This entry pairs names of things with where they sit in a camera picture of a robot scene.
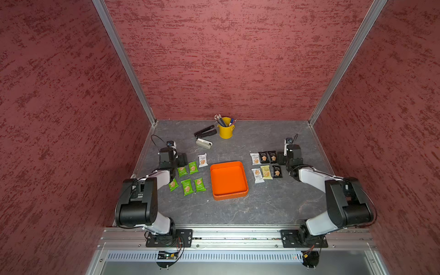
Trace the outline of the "yellow cookie packet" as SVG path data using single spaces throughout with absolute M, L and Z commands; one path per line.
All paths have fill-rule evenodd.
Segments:
M 262 172 L 263 180 L 272 180 L 273 179 L 269 165 L 261 166 L 261 172 Z

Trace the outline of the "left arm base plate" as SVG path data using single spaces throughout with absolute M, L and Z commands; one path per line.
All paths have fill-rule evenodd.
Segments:
M 193 239 L 192 229 L 171 229 L 167 234 L 144 234 L 147 248 L 190 248 Z

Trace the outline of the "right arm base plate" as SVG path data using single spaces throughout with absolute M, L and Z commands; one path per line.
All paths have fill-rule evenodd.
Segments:
M 325 235 L 313 236 L 305 230 L 281 230 L 281 241 L 284 248 L 309 249 L 328 248 Z

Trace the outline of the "white cookie packet front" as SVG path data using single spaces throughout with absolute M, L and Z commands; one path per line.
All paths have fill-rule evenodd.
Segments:
M 254 183 L 255 184 L 264 183 L 265 182 L 265 180 L 263 178 L 263 175 L 262 175 L 262 171 L 261 171 L 260 168 L 253 168 L 252 169 L 252 173 L 253 173 L 253 176 L 254 176 Z

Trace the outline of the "white red cookie packet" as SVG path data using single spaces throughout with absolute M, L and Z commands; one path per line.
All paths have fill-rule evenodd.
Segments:
M 207 153 L 198 155 L 199 168 L 208 166 Z

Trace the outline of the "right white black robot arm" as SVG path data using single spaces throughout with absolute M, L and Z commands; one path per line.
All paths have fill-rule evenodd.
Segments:
M 325 194 L 326 211 L 305 220 L 300 226 L 299 237 L 303 240 L 324 237 L 342 228 L 374 221 L 372 203 L 358 179 L 331 175 L 306 165 L 301 148 L 297 144 L 286 143 L 283 156 L 278 160 L 296 181 L 310 185 Z

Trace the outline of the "orange plastic storage tray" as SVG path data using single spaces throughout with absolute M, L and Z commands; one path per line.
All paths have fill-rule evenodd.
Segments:
M 240 161 L 210 166 L 213 197 L 216 201 L 246 197 L 249 186 Z

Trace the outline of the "hidden green cookie packet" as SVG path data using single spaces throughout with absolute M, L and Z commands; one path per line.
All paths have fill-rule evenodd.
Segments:
M 182 177 L 184 177 L 184 176 L 189 174 L 188 171 L 187 171 L 186 166 L 178 167 L 177 171 L 178 171 L 178 175 L 179 175 L 180 178 L 182 178 Z

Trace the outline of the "black cookie packet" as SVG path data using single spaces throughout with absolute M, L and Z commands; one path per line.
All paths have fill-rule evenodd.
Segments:
M 267 151 L 260 151 L 259 153 L 260 163 L 267 164 L 270 163 L 270 157 Z
M 277 152 L 276 151 L 268 151 L 268 157 L 271 164 L 277 163 Z
M 273 168 L 273 178 L 282 178 L 282 170 L 281 170 L 281 166 L 278 165 L 274 165 L 272 166 Z

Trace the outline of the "white pink cookie packet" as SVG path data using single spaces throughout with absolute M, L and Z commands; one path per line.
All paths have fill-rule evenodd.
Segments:
M 258 153 L 250 153 L 252 159 L 252 165 L 260 165 L 260 155 Z

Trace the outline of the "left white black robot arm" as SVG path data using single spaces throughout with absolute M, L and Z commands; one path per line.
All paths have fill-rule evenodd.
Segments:
M 149 233 L 174 238 L 175 223 L 158 210 L 158 190 L 170 184 L 178 168 L 188 164 L 185 153 L 173 147 L 159 150 L 159 167 L 141 178 L 126 179 L 115 207 L 115 223 L 122 229 L 143 228 Z

